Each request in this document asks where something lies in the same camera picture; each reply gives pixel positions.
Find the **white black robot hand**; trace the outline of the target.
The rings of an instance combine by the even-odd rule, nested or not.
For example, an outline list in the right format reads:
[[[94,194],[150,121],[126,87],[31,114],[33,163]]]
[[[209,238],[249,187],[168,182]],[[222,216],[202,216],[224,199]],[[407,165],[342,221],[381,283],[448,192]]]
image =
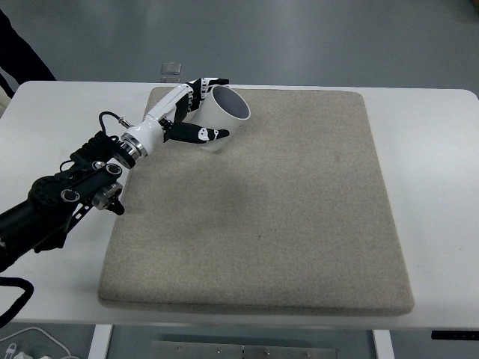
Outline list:
[[[140,125],[128,128],[122,141],[145,157],[158,143],[169,140],[206,144],[228,137],[230,132],[226,129],[211,129],[184,121],[188,114],[201,107],[215,86],[228,84],[227,79],[199,78],[176,86],[149,110]]]

